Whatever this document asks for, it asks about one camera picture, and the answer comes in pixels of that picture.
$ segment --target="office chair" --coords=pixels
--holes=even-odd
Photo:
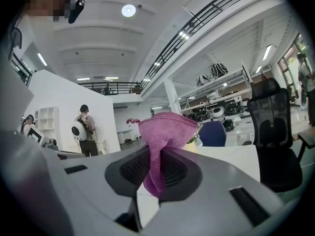
[[[205,147],[224,147],[226,132],[220,121],[210,121],[203,124],[199,131],[202,145]]]
[[[287,89],[267,79],[252,86],[252,99],[248,101],[260,169],[260,181],[275,192],[295,189],[302,183],[299,160],[305,147],[314,146],[305,134],[298,158],[291,146],[290,98]]]

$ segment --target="pink cloth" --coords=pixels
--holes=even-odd
[[[138,123],[140,135],[150,149],[150,171],[144,187],[153,196],[159,197],[164,189],[160,172],[160,151],[166,146],[182,148],[194,135],[197,123],[175,113],[159,113],[144,121],[129,119],[127,123]]]

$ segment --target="black mesh office chair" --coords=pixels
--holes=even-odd
[[[252,99],[248,101],[254,128],[260,181],[275,192],[295,189],[302,183],[299,160],[305,147],[314,145],[309,138],[303,140],[303,151],[299,159],[291,146],[290,99],[287,89],[280,88],[273,79],[261,81],[252,86]]]

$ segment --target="white shelf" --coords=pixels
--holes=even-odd
[[[234,71],[228,72],[227,74],[223,75],[222,77],[217,78],[216,80],[212,80],[212,81],[204,84],[203,86],[200,86],[198,88],[194,88],[193,90],[191,90],[191,91],[189,91],[187,93],[184,93],[183,95],[179,96],[179,98],[187,98],[187,97],[190,97],[190,96],[195,96],[196,94],[200,94],[200,93],[206,92],[206,91],[210,90],[211,87],[215,87],[217,85],[221,85],[224,82],[228,82],[231,79],[234,79],[236,77],[242,76],[242,73],[243,73],[243,69],[242,68],[239,68],[239,69],[236,69]]]
[[[181,112],[184,112],[184,111],[187,111],[187,110],[191,110],[191,109],[195,109],[195,108],[200,108],[200,107],[203,107],[203,106],[210,106],[210,105],[213,105],[213,104],[215,104],[217,102],[220,102],[220,101],[223,101],[223,100],[227,100],[227,99],[230,99],[230,98],[234,98],[234,97],[239,96],[239,95],[241,95],[243,93],[250,92],[251,90],[252,90],[251,88],[244,89],[242,91],[239,91],[239,92],[236,92],[236,93],[233,93],[233,94],[221,97],[219,99],[216,99],[216,100],[214,100],[211,103],[205,102],[205,103],[202,103],[200,105],[196,105],[196,106],[193,106],[193,107],[190,107],[190,108],[182,109]]]

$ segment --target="black metal railing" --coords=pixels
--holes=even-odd
[[[19,60],[19,58],[13,54],[11,66],[13,70],[18,74],[21,80],[24,82],[26,86],[29,85],[32,73],[28,70],[28,68]]]
[[[208,22],[218,16],[221,12],[240,0],[213,0],[194,15],[165,46],[160,55],[141,81],[144,89],[150,80],[157,74],[163,65],[178,51],[178,49],[197,31],[204,27]]]
[[[85,82],[78,83],[85,88],[91,89],[103,95],[140,94],[141,85],[138,82]]]

